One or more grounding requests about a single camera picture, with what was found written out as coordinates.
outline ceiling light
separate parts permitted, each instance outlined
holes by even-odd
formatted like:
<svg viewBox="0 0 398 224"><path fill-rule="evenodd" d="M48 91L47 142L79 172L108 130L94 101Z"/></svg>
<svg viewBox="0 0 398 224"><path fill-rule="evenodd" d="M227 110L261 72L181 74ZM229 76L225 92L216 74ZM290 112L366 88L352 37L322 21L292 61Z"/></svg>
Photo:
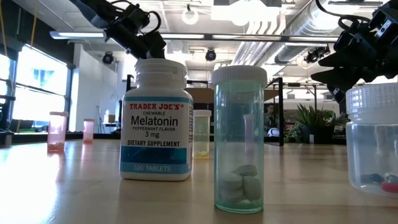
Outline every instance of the ceiling light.
<svg viewBox="0 0 398 224"><path fill-rule="evenodd" d="M57 32L50 31L53 39L82 39L82 38L104 38L102 32Z"/></svg>
<svg viewBox="0 0 398 224"><path fill-rule="evenodd" d="M204 34L161 34L165 40L204 39Z"/></svg>
<svg viewBox="0 0 398 224"><path fill-rule="evenodd" d="M312 41L312 42L325 42L325 43L332 43L334 44L337 41L338 37L333 37L333 36L291 36L289 37L290 41L293 42L307 42L307 41Z"/></svg>
<svg viewBox="0 0 398 224"><path fill-rule="evenodd" d="M299 46L299 47L327 47L328 44L317 43L286 43L286 46Z"/></svg>
<svg viewBox="0 0 398 224"><path fill-rule="evenodd" d="M234 40L234 41L241 41L241 40L250 40L250 41L273 41L278 42L280 41L279 36L275 35L257 35L257 34L216 34L213 35L214 39L220 40Z"/></svg>
<svg viewBox="0 0 398 224"><path fill-rule="evenodd" d="M191 18L187 17L188 12L193 12L193 16ZM194 10L194 9L190 10L190 11L188 9L185 9L182 12L181 18L182 18L182 21L184 21L184 23L186 23L188 25L194 25L195 23L197 23L199 21L199 13L197 10Z"/></svg>

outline melatonin bottle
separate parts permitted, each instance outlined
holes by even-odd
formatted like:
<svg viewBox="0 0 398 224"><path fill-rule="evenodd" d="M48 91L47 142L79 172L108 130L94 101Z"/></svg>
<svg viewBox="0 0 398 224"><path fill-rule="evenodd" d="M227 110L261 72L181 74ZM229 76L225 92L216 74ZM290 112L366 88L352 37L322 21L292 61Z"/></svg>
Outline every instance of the melatonin bottle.
<svg viewBox="0 0 398 224"><path fill-rule="evenodd" d="M193 100L187 68L166 59L136 64L137 88L123 99L120 175L181 181L191 174Z"/></svg>

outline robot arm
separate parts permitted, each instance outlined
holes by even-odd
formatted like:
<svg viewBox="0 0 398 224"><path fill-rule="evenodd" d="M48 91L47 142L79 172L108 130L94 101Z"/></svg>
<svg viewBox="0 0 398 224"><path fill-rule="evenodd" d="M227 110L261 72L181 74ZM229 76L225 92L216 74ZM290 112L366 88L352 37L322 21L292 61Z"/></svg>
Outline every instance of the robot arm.
<svg viewBox="0 0 398 224"><path fill-rule="evenodd" d="M311 75L313 80L328 84L332 95L355 85L360 78L371 82L384 75L398 74L398 0L390 0L373 12L371 20L359 23L358 16L343 16L352 21L340 34L331 54L318 63L332 70Z"/></svg>
<svg viewBox="0 0 398 224"><path fill-rule="evenodd" d="M114 2L107 2L107 0L70 1L93 26L104 30L106 40L112 38L125 48L128 54L132 54L138 59L165 58L166 43L157 31L161 23L158 13L144 12L138 4L134 5L123 0ZM127 2L129 6L126 9L114 6L118 2ZM150 14L154 14L158 19L157 27L146 34L138 35L138 32L149 24Z"/></svg>

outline potted plant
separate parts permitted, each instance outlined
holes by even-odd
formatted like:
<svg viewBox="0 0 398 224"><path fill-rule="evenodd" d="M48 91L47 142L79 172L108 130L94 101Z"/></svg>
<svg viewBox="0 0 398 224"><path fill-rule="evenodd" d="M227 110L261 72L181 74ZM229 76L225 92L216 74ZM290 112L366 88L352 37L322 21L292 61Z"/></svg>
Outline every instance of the potted plant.
<svg viewBox="0 0 398 224"><path fill-rule="evenodd" d="M336 117L334 112L307 109L298 105L297 121L301 124L300 132L305 143L330 144L335 126L344 126L348 119L344 113Z"/></svg>

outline pink container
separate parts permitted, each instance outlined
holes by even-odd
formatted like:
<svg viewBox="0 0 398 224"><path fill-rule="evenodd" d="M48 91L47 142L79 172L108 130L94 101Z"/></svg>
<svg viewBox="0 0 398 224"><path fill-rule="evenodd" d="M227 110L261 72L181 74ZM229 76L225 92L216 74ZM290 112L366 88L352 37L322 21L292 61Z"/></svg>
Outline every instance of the pink container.
<svg viewBox="0 0 398 224"><path fill-rule="evenodd" d="M63 151L68 115L68 112L50 112L49 135L47 137L47 150L49 152Z"/></svg>
<svg viewBox="0 0 398 224"><path fill-rule="evenodd" d="M94 140L94 119L85 119L85 130L83 131L83 143L92 144Z"/></svg>

